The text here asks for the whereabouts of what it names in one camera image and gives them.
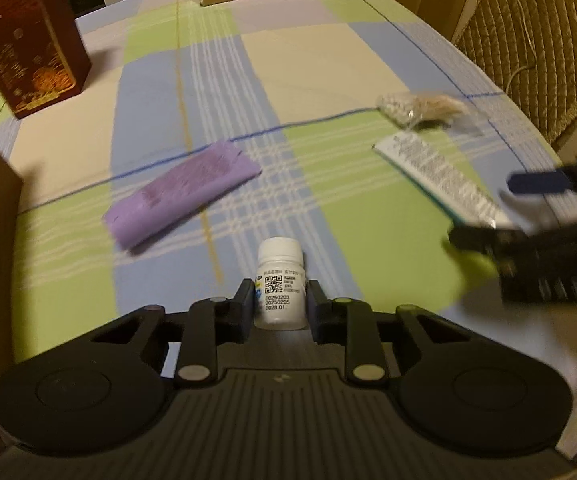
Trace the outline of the white pill bottle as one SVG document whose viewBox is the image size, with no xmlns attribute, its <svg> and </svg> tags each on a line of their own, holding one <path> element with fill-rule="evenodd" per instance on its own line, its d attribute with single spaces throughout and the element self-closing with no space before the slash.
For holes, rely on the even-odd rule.
<svg viewBox="0 0 577 480">
<path fill-rule="evenodd" d="M 271 237 L 258 249 L 255 326 L 302 330 L 307 326 L 304 254 L 298 240 Z"/>
</svg>

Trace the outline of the white printed tube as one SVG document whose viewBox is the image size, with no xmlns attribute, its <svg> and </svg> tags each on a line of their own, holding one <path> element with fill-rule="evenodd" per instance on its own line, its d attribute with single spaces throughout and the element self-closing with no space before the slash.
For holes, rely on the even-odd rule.
<svg viewBox="0 0 577 480">
<path fill-rule="evenodd" d="M 375 143 L 373 149 L 460 222 L 490 229 L 512 228 L 513 222 L 496 202 L 416 133 L 394 133 Z"/>
</svg>

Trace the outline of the clear bag of small items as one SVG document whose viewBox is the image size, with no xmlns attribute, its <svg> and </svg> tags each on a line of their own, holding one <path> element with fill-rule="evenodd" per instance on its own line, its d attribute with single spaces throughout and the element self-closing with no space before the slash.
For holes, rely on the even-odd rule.
<svg viewBox="0 0 577 480">
<path fill-rule="evenodd" d="M 460 99 L 444 93 L 389 93 L 377 98 L 377 109 L 401 128 L 415 128 L 430 122 L 451 124 L 469 114 Z"/>
</svg>

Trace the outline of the purple folded cloth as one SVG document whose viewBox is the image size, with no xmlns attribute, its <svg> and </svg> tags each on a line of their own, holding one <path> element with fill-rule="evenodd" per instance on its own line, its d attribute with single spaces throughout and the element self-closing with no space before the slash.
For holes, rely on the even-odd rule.
<svg viewBox="0 0 577 480">
<path fill-rule="evenodd" d="M 258 162 L 218 141 L 118 200 L 103 221 L 119 247 L 130 250 L 258 174 Z"/>
</svg>

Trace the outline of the checked tablecloth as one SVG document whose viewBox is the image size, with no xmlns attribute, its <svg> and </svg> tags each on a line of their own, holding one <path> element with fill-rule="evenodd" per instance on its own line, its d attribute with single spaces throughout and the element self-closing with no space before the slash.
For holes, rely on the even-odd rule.
<svg viewBox="0 0 577 480">
<path fill-rule="evenodd" d="M 559 447 L 577 452 L 577 307 L 507 307 L 491 263 L 450 247 L 450 218 L 374 151 L 395 130 L 391 92 L 470 104 L 461 130 L 424 139 L 524 229 L 577 217 L 577 197 L 507 191 L 557 155 L 450 42 L 394 0 L 125 0 L 77 22 L 93 63 L 79 96 L 15 118 L 0 153 L 23 178 L 13 340 L 27 359 L 112 318 L 226 296 L 272 236 L 301 243 L 330 296 L 416 304 L 556 368 L 574 395 Z M 118 248 L 110 205 L 229 140 L 261 174 L 139 252 Z"/>
</svg>

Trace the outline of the dark red gift box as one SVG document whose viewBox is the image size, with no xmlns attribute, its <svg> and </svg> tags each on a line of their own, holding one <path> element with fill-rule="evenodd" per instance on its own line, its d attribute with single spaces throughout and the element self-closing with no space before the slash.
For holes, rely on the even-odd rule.
<svg viewBox="0 0 577 480">
<path fill-rule="evenodd" d="M 16 118 L 78 96 L 91 68 L 69 0 L 0 0 L 0 93 Z"/>
</svg>

